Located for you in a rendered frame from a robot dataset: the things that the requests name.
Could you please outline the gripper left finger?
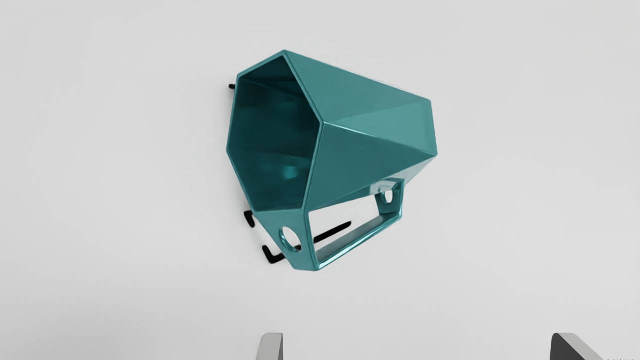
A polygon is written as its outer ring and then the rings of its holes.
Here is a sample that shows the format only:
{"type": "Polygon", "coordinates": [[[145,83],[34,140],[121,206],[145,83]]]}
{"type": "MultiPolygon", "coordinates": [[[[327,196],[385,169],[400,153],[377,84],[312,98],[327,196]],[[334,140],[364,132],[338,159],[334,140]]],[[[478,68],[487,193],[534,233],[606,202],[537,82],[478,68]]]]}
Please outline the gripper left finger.
{"type": "Polygon", "coordinates": [[[268,332],[262,335],[256,353],[256,360],[284,360],[282,332],[268,332]]]}

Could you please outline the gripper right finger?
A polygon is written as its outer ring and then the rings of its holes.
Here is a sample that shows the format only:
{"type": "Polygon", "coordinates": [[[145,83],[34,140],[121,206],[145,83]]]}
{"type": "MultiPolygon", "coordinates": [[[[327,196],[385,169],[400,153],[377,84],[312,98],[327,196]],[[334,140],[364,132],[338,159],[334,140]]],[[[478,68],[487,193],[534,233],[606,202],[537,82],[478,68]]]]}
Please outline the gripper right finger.
{"type": "Polygon", "coordinates": [[[551,360],[603,360],[575,333],[553,333],[551,360]]]}

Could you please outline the teal faceted mug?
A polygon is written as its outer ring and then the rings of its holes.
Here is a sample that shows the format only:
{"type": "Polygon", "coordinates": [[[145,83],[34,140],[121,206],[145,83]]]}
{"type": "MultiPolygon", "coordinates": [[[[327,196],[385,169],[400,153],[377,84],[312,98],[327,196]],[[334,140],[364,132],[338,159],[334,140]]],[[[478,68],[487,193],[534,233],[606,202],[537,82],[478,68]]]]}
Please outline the teal faceted mug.
{"type": "Polygon", "coordinates": [[[429,99],[281,50],[235,79],[226,152],[254,218],[297,271],[320,271],[402,218],[437,155],[429,99]],[[316,248],[310,214],[373,196],[377,216],[316,248]]]}

